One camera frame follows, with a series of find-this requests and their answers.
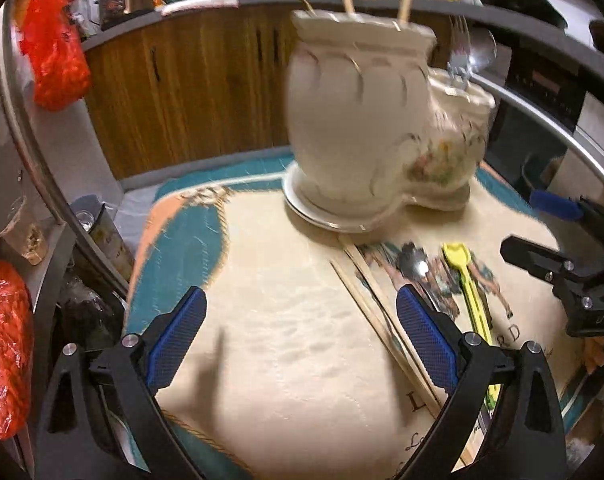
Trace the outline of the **silver metal fork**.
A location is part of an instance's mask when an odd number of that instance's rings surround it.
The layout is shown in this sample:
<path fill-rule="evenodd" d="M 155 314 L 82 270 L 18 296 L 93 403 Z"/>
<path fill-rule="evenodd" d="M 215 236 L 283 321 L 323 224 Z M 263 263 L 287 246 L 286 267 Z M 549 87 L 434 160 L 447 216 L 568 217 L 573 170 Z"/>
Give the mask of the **silver metal fork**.
<path fill-rule="evenodd" d="M 453 87 L 466 90 L 470 79 L 470 31 L 463 16 L 451 16 L 450 22 L 451 52 L 447 62 L 447 73 Z"/>

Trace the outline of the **silver metal spoon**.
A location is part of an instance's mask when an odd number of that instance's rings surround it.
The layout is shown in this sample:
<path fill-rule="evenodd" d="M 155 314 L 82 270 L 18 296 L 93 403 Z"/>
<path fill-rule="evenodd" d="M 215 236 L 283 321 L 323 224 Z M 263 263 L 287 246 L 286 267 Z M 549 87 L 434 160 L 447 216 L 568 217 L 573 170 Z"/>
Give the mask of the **silver metal spoon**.
<path fill-rule="evenodd" d="M 477 74 L 490 66 L 497 58 L 497 44 L 486 28 L 471 27 L 465 36 L 468 73 Z"/>

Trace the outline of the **wooden lower kitchen cabinets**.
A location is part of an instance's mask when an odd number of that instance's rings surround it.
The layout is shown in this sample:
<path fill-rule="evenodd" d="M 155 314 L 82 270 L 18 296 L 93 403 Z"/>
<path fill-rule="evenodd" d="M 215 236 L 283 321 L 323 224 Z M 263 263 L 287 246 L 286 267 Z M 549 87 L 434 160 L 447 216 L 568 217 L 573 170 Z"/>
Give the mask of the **wooden lower kitchen cabinets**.
<path fill-rule="evenodd" d="M 89 116 L 119 180 L 288 144 L 296 3 L 146 14 L 85 50 Z"/>

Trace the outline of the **small silver spoon on mat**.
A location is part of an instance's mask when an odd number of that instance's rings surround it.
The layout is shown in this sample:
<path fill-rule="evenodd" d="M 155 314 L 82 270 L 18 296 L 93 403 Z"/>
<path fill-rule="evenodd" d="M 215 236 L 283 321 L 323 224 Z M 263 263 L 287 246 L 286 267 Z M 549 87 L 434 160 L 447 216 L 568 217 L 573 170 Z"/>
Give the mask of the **small silver spoon on mat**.
<path fill-rule="evenodd" d="M 436 287 L 436 281 L 430 278 L 430 266 L 426 253 L 413 242 L 404 244 L 398 254 L 398 268 L 404 278 L 416 284 L 424 298 L 436 312 L 446 314 L 452 321 L 457 308 L 452 308 Z"/>

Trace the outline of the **yellow plastic spoon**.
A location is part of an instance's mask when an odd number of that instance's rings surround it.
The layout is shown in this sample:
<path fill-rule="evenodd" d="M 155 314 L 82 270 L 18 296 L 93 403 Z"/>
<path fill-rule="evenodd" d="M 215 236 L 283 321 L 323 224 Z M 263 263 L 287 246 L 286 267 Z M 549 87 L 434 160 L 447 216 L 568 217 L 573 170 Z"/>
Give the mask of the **yellow plastic spoon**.
<path fill-rule="evenodd" d="M 490 346 L 493 338 L 483 302 L 470 272 L 470 250 L 464 243 L 444 243 L 442 252 L 447 264 L 459 274 L 460 288 L 465 297 L 473 330 Z"/>

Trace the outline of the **wooden chopstick on mat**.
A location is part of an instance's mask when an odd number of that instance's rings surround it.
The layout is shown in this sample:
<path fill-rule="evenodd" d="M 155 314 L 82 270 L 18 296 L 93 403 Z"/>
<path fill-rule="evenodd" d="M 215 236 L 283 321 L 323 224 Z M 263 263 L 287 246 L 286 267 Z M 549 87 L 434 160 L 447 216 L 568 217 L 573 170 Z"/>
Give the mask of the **wooden chopstick on mat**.
<path fill-rule="evenodd" d="M 364 262 L 366 272 L 349 258 L 332 258 L 330 264 L 390 358 L 398 404 L 405 418 L 404 457 L 412 457 L 440 414 L 446 394 L 433 385 L 396 314 L 396 293 L 407 281 L 397 270 L 389 271 L 376 260 Z"/>

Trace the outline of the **beige teal printed table mat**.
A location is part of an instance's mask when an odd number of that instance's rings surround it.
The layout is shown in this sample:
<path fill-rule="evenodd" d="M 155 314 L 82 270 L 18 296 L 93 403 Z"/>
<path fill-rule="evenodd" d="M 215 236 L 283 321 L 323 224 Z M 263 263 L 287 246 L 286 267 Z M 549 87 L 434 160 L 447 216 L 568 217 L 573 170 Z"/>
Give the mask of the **beige teal printed table mat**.
<path fill-rule="evenodd" d="M 203 326 L 157 401 L 192 456 L 212 446 L 211 477 L 387 479 L 408 460 L 391 361 L 332 270 L 332 258 L 348 258 L 339 235 L 288 207 L 287 165 L 285 157 L 249 160 L 157 188 L 127 327 L 141 332 L 191 286 L 206 292 Z M 404 244 L 421 247 L 461 330 L 471 322 L 442 245 L 467 245 L 494 342 L 541 344 L 564 420 L 574 424 L 586 407 L 584 344 L 567 336 L 550 289 L 500 258 L 512 234 L 556 243 L 512 188 L 480 168 L 464 210 L 410 207 L 377 232 L 349 237 L 365 261 L 389 271 Z"/>

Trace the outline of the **red bag on lower shelf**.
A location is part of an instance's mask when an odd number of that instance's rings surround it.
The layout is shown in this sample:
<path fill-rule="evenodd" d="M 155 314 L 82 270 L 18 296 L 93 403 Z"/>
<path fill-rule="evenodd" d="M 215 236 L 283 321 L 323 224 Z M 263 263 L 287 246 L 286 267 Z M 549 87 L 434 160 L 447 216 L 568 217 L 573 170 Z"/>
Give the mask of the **red bag on lower shelf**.
<path fill-rule="evenodd" d="M 29 289 L 17 270 L 0 260 L 0 440 L 14 437 L 31 408 L 33 315 Z"/>

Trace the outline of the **metal storage rack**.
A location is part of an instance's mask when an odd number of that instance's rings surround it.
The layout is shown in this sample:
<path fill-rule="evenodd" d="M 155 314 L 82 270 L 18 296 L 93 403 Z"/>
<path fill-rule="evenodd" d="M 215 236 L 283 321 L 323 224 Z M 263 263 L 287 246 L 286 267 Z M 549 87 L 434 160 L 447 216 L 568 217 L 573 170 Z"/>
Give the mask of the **metal storage rack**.
<path fill-rule="evenodd" d="M 88 380 L 90 352 L 119 343 L 127 281 L 116 272 L 76 214 L 123 196 L 102 154 L 89 112 L 78 101 L 57 113 L 33 102 L 34 82 L 21 62 L 12 12 L 0 7 L 0 104 L 20 157 L 10 218 L 31 217 L 47 236 L 31 273 L 34 328 L 29 428 L 39 479 L 111 479 L 127 461 L 108 419 L 101 388 Z"/>

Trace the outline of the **cream ceramic double utensil holder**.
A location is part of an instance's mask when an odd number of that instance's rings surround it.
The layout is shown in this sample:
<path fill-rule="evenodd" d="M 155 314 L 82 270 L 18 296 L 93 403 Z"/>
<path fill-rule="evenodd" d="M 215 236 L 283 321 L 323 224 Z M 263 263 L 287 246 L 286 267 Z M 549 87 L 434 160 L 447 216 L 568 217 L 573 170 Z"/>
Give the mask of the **cream ceramic double utensil holder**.
<path fill-rule="evenodd" d="M 410 205 L 464 208 L 488 144 L 492 94 L 429 65 L 429 27 L 330 11 L 291 19 L 288 206 L 343 233 L 375 229 Z"/>

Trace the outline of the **red plastic bag hanging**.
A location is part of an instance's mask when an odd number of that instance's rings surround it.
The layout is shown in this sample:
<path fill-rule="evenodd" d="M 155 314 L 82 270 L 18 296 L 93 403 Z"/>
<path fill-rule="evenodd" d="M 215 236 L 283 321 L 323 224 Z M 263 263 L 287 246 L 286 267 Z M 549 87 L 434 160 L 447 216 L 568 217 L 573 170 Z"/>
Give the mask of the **red plastic bag hanging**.
<path fill-rule="evenodd" d="M 80 100 L 92 82 L 67 2 L 30 0 L 21 29 L 20 50 L 31 64 L 34 102 L 48 112 L 60 112 Z"/>

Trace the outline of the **pink white dish towel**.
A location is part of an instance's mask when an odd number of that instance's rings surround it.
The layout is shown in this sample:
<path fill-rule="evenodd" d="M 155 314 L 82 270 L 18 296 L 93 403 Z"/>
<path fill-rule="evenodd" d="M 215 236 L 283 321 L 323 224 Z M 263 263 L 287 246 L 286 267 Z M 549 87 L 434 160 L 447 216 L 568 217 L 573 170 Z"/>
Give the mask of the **pink white dish towel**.
<path fill-rule="evenodd" d="M 162 16 L 206 9 L 238 8 L 239 0 L 180 0 L 169 3 L 161 10 Z"/>

